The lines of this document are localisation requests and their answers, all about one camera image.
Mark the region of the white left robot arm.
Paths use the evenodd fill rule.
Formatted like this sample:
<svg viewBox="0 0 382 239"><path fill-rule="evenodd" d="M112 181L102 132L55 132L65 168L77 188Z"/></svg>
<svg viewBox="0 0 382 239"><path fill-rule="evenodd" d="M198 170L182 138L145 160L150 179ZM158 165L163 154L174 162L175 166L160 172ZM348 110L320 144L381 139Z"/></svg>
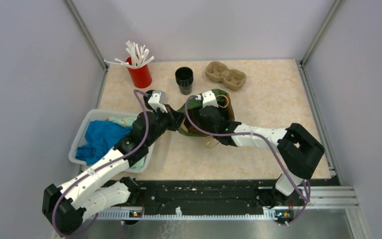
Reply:
<svg viewBox="0 0 382 239"><path fill-rule="evenodd" d="M100 160L75 178L44 190L42 213L61 236L72 235L88 214L96 214L92 196L116 174L129 169L149 153L149 147L166 131L177 131L185 113L165 105L166 110L141 112L130 133L120 139Z"/></svg>

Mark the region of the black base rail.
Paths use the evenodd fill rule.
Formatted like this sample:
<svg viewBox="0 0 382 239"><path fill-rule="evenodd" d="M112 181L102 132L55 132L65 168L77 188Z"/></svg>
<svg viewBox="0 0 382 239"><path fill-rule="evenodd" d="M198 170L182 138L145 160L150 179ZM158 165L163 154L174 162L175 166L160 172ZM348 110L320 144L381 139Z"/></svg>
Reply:
<svg viewBox="0 0 382 239"><path fill-rule="evenodd" d="M281 194L275 180L137 180L138 190L116 206L142 206L148 209L153 204L170 202L244 202L244 205L262 207L294 206L304 204L302 196L292 192Z"/></svg>

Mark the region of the blue cloth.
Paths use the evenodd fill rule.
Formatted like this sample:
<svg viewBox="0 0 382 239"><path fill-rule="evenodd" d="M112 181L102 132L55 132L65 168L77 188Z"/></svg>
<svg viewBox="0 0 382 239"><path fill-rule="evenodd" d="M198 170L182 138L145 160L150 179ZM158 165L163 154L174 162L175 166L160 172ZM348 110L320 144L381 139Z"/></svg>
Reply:
<svg viewBox="0 0 382 239"><path fill-rule="evenodd" d="M77 148L75 158L86 165L93 165L130 132L131 127L111 121L91 121L85 133L86 144Z"/></svg>

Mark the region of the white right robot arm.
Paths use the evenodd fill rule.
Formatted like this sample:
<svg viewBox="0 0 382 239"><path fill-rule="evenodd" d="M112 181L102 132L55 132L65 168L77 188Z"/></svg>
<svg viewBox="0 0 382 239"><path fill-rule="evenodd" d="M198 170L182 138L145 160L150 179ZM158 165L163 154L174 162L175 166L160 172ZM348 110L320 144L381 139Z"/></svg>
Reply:
<svg viewBox="0 0 382 239"><path fill-rule="evenodd" d="M199 110L197 126L221 144L234 147L267 148L283 170L272 191L272 200L285 205L301 184L312 178L324 146L302 125L287 128L261 128L227 119L214 106Z"/></svg>

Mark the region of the white plastic basket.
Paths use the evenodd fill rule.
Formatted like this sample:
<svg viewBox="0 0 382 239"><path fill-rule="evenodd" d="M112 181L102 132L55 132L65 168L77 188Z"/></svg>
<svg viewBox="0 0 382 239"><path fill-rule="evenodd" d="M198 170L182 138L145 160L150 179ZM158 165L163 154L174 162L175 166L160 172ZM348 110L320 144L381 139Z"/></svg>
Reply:
<svg viewBox="0 0 382 239"><path fill-rule="evenodd" d="M84 146L88 143L86 140L86 132L89 128L89 124L92 121L96 120L107 120L110 116L117 116L117 117L136 117L137 114L134 113L127 113L127 112L120 112L120 111L109 111L109 110L102 110L102 109L94 109L89 111L85 118L83 119L83 122L80 125L80 128L74 138L74 141L72 143L70 152L69 152L69 160L72 163L76 164L81 164L81 165L86 165L87 162L82 159L76 158L77 155L77 149L81 146ZM147 165L151 159L152 153L153 153L154 145L151 145L149 147L149 153L145 156L146 157L146 162L145 162L145 169L147 168Z"/></svg>

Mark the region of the green brown paper bag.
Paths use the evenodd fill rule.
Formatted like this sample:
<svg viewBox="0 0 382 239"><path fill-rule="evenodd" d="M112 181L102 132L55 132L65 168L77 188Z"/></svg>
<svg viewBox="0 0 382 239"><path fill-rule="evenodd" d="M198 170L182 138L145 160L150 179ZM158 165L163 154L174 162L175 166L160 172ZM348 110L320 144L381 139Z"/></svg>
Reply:
<svg viewBox="0 0 382 239"><path fill-rule="evenodd" d="M231 133L237 127L231 99L226 91L212 89L209 91L216 98L216 106L203 106L197 96L189 96L180 107L179 112L188 115L182 121L179 133L190 137L212 137L221 144L236 147L231 136L213 134Z"/></svg>

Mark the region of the red cup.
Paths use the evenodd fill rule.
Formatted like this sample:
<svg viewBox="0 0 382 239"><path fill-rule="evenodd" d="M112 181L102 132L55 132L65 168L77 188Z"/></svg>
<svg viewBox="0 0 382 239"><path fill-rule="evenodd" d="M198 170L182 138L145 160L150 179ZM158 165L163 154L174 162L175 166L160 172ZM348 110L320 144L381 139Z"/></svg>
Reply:
<svg viewBox="0 0 382 239"><path fill-rule="evenodd" d="M151 85L152 77L147 64L138 69L127 67L127 70L135 87L143 89Z"/></svg>

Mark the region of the cardboard cup carrier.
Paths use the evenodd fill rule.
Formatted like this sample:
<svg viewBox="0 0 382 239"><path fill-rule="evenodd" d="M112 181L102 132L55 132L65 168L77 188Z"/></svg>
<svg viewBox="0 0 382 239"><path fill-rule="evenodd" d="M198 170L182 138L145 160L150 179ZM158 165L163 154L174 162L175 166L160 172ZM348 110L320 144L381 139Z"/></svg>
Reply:
<svg viewBox="0 0 382 239"><path fill-rule="evenodd" d="M212 61L205 69L205 75L209 80L222 83L226 88L238 91L246 83L247 76L244 72L230 69L219 61Z"/></svg>

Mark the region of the mint green cloth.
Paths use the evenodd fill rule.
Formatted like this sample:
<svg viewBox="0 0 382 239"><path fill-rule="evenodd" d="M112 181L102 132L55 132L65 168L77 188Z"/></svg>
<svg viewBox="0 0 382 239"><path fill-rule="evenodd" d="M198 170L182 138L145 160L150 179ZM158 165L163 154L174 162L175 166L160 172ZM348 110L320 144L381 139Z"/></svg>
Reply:
<svg viewBox="0 0 382 239"><path fill-rule="evenodd" d="M132 123L136 120L136 117L110 116L107 120L127 128L127 127L132 127ZM129 170L129 172L132 172L132 173L143 172L145 169L145 162L146 162L146 157L143 157L136 164L131 166L131 169Z"/></svg>

